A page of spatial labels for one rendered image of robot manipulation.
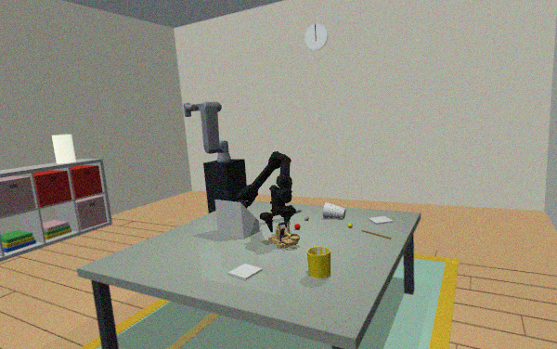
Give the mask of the yellow cup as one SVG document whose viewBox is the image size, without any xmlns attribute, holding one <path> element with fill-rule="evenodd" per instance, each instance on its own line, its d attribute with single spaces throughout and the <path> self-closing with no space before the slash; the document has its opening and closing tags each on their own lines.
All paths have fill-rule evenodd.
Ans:
<svg viewBox="0 0 557 349">
<path fill-rule="evenodd" d="M 309 277 L 323 280 L 330 277 L 330 249 L 313 247 L 307 250 Z"/>
</svg>

